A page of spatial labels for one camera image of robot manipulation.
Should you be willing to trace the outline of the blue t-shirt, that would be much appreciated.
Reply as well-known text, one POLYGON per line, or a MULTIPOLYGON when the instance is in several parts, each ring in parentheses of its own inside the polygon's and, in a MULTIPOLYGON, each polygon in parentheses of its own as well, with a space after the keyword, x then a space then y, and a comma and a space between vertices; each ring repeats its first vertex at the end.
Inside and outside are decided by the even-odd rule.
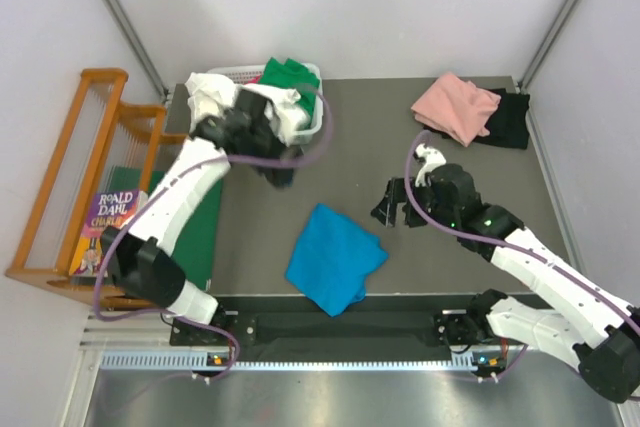
POLYGON ((388 258, 378 237, 319 203, 295 243, 285 278, 336 317, 364 299, 368 276, 388 258))

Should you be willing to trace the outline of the white t-shirt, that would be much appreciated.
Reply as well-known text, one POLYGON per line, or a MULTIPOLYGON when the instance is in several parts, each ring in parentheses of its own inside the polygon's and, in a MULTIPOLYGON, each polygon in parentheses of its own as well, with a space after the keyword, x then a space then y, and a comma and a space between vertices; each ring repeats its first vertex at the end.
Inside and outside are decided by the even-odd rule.
POLYGON ((272 132, 285 145, 293 145, 300 130, 307 128, 311 115, 299 104, 300 93, 262 84, 236 84, 229 77, 212 73, 192 73, 186 81, 191 111, 190 129, 207 115, 228 113, 243 91, 256 93, 268 102, 266 118, 272 132))

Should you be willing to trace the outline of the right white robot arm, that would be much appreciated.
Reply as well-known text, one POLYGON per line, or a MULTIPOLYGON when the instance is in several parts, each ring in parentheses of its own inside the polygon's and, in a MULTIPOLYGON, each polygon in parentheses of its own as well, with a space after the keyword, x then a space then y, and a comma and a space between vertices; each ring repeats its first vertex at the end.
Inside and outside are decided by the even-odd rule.
POLYGON ((476 341, 513 339, 576 371, 601 397, 639 398, 639 310, 597 286, 547 248, 507 209, 486 203, 457 164, 428 162, 415 177, 392 178, 371 215, 392 227, 431 225, 519 280, 551 312, 488 290, 469 305, 466 327, 476 341))

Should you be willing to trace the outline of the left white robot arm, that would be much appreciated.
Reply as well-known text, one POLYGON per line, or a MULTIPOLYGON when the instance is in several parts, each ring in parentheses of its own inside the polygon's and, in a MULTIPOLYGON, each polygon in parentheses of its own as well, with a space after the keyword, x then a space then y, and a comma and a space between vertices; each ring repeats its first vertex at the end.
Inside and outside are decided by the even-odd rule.
POLYGON ((302 153, 292 140, 309 122, 308 113, 287 97, 240 87, 229 104, 191 101, 191 127, 181 150, 149 200, 121 227, 101 235, 107 277, 125 294, 192 321, 205 343, 226 334, 219 301, 189 281, 173 259, 175 244, 209 191, 229 172, 230 156, 269 160, 257 166, 273 186, 293 179, 275 163, 302 153))

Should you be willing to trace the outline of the white plastic laundry basket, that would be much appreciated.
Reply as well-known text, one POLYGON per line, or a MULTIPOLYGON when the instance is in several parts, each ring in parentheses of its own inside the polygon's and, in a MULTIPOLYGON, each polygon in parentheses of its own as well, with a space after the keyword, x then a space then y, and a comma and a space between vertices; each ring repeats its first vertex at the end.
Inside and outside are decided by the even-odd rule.
MULTIPOLYGON (((302 63, 308 67, 313 73, 315 73, 320 79, 320 87, 318 92, 322 92, 322 79, 319 68, 311 63, 302 63)), ((220 67, 213 68, 208 71, 208 74, 220 74, 228 77, 236 84, 245 85, 246 82, 256 76, 261 76, 266 65, 250 65, 250 66, 236 66, 236 67, 220 67)), ((311 125, 308 128, 304 128, 305 124, 296 127, 291 133, 286 134, 286 139, 289 140, 290 145, 307 144, 311 141, 313 136, 318 133, 322 127, 324 115, 324 106, 322 100, 316 94, 316 105, 311 125)))

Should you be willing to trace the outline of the green t-shirt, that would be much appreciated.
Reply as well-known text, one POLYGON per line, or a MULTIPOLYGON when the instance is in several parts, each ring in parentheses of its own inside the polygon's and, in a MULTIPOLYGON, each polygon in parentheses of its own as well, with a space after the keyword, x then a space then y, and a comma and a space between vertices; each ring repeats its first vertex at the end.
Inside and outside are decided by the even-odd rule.
POLYGON ((292 58, 284 62, 271 58, 257 83, 279 89, 285 99, 278 103, 284 108, 301 108, 308 116, 304 128, 311 125, 316 105, 315 91, 320 87, 320 79, 308 67, 292 58))

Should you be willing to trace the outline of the pink folded t-shirt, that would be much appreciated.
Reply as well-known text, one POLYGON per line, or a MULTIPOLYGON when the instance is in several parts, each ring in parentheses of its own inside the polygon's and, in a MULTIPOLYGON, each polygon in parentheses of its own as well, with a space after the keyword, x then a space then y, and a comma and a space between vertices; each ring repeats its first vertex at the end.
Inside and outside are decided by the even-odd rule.
POLYGON ((453 73, 441 75, 411 106, 414 119, 431 130, 449 135, 464 147, 486 137, 486 124, 501 97, 453 73))

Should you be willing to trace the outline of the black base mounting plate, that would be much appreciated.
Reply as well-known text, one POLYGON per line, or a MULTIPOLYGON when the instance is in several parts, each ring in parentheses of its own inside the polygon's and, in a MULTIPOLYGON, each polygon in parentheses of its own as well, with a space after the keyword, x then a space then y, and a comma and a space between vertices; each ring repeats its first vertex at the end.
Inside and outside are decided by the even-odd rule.
POLYGON ((246 349, 277 341, 410 341, 425 347, 493 343, 487 325, 464 313, 429 310, 350 311, 330 317, 319 311, 217 314, 212 325, 234 335, 246 349))

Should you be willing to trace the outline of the black folded t-shirt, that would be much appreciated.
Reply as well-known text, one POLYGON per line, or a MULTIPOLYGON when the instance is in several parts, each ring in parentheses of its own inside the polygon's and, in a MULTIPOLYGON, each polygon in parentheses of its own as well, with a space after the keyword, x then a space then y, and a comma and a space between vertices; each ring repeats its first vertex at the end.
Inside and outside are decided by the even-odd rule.
MULTIPOLYGON (((486 124, 489 135, 486 137, 477 137, 472 143, 476 142, 503 148, 525 149, 528 146, 529 139, 525 121, 526 113, 529 109, 529 97, 522 94, 509 93, 504 89, 489 91, 501 97, 500 103, 497 111, 489 118, 486 124)), ((452 139, 443 132, 437 130, 431 131, 452 139)))

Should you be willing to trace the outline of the wooden book rack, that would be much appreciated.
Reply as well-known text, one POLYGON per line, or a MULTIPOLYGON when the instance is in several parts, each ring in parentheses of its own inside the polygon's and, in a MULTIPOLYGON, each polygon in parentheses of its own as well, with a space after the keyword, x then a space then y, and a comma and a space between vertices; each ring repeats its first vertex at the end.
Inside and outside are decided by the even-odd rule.
POLYGON ((119 168, 148 191, 152 174, 172 163, 187 128, 170 133, 168 108, 122 99, 120 68, 88 68, 66 115, 7 277, 89 305, 93 288, 70 268, 90 202, 119 168))

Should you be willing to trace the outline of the Roald Dahl book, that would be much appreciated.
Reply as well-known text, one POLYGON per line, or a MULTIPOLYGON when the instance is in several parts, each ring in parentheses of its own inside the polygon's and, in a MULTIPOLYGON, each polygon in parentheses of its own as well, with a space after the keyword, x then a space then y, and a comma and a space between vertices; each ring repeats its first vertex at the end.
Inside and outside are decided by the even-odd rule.
POLYGON ((105 252, 100 241, 105 228, 120 228, 147 200, 148 194, 139 189, 96 193, 76 244, 69 275, 94 277, 105 252))

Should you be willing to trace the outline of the left aluminium frame post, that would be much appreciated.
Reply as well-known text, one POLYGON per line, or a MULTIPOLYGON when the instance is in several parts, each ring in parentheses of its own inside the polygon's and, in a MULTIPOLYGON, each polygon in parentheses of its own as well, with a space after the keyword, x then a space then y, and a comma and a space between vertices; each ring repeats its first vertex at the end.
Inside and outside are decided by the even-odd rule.
POLYGON ((122 34, 126 44, 130 51, 136 58, 141 69, 145 73, 148 81, 160 96, 162 100, 166 100, 169 96, 170 90, 162 80, 161 75, 154 65, 147 49, 145 48, 142 39, 138 35, 134 24, 132 23, 129 15, 127 14, 124 6, 120 0, 102 0, 107 8, 113 22, 122 34))

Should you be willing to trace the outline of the aluminium frame post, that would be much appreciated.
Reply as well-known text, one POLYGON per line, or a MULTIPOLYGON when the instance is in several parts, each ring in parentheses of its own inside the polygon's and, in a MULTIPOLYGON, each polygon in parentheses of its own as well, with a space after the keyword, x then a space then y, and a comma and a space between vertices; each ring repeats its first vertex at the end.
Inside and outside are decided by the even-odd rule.
POLYGON ((142 39, 138 35, 134 24, 132 23, 129 15, 127 14, 124 6, 120 0, 102 0, 107 8, 113 22, 122 34, 126 44, 130 51, 136 58, 141 69, 145 73, 148 81, 160 96, 162 100, 166 100, 169 96, 170 90, 162 80, 161 75, 154 65, 147 49, 145 48, 142 39))
POLYGON ((529 89, 529 86, 536 78, 553 47, 569 24, 580 2, 581 0, 562 1, 541 42, 536 48, 532 59, 528 63, 522 77, 517 82, 517 87, 520 91, 527 91, 529 89))

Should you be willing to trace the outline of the right aluminium frame post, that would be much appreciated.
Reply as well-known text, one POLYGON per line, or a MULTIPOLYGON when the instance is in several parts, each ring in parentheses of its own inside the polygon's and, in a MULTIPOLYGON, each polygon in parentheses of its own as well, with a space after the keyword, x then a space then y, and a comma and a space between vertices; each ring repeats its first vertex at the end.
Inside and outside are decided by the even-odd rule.
POLYGON ((522 77, 517 82, 517 87, 520 91, 527 91, 529 89, 529 86, 536 78, 553 47, 569 24, 580 2, 581 0, 562 1, 541 42, 536 48, 532 59, 528 63, 522 77))

